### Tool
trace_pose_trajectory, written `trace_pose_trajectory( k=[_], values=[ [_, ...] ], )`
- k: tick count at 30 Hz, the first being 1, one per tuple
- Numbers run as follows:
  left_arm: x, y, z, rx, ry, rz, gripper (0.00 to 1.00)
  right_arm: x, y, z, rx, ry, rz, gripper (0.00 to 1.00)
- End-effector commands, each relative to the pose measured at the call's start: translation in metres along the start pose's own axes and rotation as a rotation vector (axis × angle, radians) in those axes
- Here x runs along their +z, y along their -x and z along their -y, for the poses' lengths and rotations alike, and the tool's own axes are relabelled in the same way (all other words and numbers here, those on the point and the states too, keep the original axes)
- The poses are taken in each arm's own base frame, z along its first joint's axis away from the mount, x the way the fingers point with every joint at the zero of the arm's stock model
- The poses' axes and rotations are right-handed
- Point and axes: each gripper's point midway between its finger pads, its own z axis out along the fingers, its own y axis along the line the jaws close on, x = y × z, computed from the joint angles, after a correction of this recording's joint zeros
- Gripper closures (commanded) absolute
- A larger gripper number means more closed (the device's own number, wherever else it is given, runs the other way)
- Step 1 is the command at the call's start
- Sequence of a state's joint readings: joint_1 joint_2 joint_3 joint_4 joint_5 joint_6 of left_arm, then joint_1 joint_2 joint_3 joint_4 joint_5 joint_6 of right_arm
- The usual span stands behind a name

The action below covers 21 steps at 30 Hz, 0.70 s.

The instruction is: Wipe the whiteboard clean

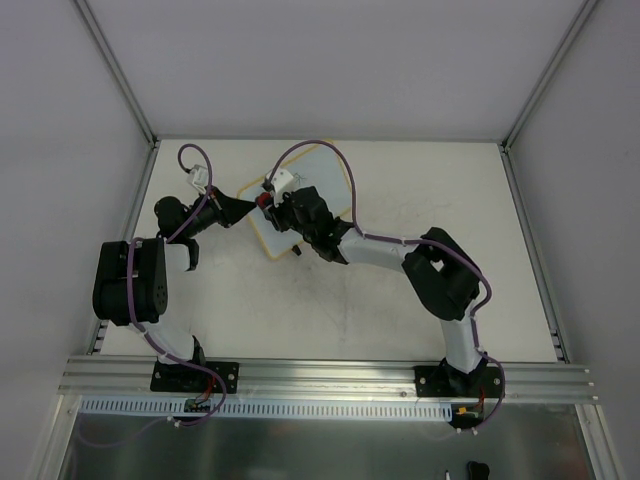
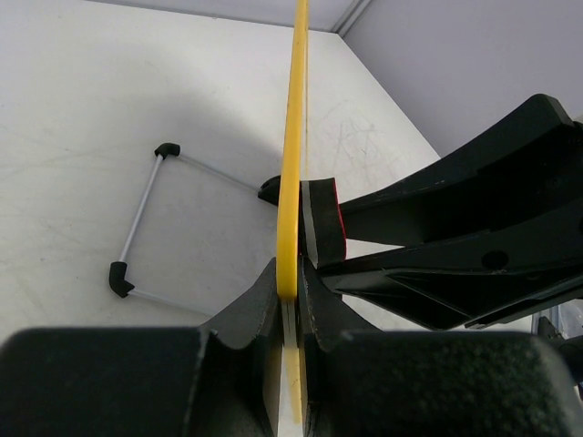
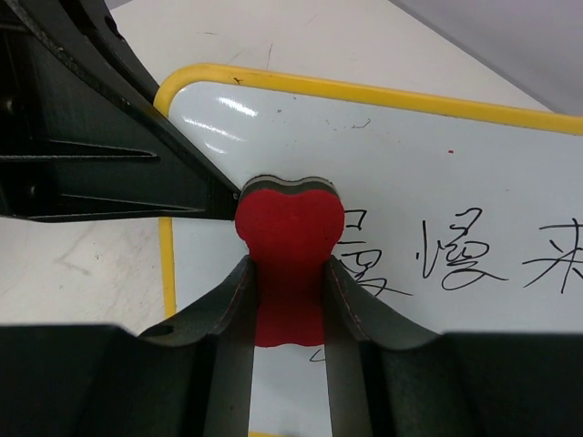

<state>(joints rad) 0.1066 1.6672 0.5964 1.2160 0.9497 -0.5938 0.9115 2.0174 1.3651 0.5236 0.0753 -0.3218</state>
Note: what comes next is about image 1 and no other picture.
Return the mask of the red bone-shaped whiteboard eraser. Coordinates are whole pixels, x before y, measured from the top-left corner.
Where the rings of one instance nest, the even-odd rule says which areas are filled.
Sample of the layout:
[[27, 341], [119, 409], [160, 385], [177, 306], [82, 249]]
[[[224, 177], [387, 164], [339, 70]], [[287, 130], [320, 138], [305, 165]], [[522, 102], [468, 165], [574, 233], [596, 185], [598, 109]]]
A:
[[265, 209], [271, 204], [272, 197], [269, 193], [265, 192], [256, 198], [256, 204], [261, 208]]

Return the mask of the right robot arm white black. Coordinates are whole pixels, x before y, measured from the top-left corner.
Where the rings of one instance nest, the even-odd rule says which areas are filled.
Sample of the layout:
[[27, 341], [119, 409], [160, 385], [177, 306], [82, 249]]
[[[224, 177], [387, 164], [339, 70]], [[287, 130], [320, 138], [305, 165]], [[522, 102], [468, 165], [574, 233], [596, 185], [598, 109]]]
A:
[[435, 385], [458, 396], [481, 387], [487, 361], [477, 351], [471, 323], [480, 271], [446, 231], [433, 227], [418, 243], [363, 235], [353, 222], [333, 215], [315, 187], [287, 192], [280, 201], [266, 192], [256, 203], [275, 230], [297, 232], [327, 262], [404, 274], [422, 306], [441, 322], [446, 354]]

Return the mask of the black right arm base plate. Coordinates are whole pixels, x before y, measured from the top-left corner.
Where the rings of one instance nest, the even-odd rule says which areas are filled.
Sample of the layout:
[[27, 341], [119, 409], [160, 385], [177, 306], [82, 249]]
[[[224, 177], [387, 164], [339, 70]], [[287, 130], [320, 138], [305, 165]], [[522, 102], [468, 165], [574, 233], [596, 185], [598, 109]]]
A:
[[413, 367], [416, 395], [419, 398], [497, 399], [505, 385], [498, 367], [480, 363], [470, 373], [463, 373], [447, 363]]

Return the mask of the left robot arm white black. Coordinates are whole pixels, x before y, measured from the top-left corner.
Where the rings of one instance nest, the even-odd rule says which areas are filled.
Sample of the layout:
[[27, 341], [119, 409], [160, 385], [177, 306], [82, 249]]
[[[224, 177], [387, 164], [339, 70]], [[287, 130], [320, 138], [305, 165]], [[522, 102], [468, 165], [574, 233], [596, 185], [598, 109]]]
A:
[[213, 225], [229, 228], [253, 209], [250, 201], [231, 198], [214, 188], [186, 206], [173, 196], [156, 202], [158, 233], [131, 242], [101, 246], [92, 305], [98, 319], [142, 336], [156, 354], [150, 390], [162, 393], [237, 391], [239, 365], [210, 362], [196, 337], [164, 316], [170, 272], [191, 272], [199, 262], [195, 236]]

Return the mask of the yellow-framed whiteboard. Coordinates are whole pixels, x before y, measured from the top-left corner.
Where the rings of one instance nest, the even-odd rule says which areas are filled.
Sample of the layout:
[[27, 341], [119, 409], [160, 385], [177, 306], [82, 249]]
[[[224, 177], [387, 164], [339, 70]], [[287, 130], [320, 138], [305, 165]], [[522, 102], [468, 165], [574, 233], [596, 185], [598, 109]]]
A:
[[[327, 234], [301, 235], [293, 230], [278, 232], [268, 222], [259, 206], [256, 198], [262, 193], [272, 192], [265, 189], [265, 177], [274, 169], [287, 169], [295, 178], [293, 192], [300, 188], [315, 186], [320, 196], [326, 201], [331, 213], [340, 222]], [[280, 203], [284, 193], [273, 195], [277, 204]], [[321, 145], [305, 146], [299, 153], [295, 153], [291, 159], [287, 159], [276, 168], [270, 168], [259, 179], [250, 182], [238, 192], [238, 198], [255, 202], [255, 209], [248, 214], [249, 221], [266, 253], [276, 260], [281, 256], [292, 252], [294, 245], [304, 242], [315, 246], [327, 247], [330, 245], [330, 237], [350, 227], [346, 214], [351, 210], [352, 190], [349, 178], [339, 156], [329, 147]]]

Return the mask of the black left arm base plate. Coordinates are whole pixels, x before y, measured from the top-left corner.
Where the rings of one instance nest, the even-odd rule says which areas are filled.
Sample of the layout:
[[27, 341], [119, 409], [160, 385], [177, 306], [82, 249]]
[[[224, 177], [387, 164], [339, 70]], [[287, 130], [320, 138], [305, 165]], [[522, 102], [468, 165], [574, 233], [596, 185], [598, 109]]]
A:
[[[228, 394], [237, 392], [240, 364], [229, 361], [207, 361], [206, 367], [224, 381]], [[212, 377], [199, 370], [179, 364], [166, 365], [156, 361], [150, 382], [152, 392], [204, 393]]]

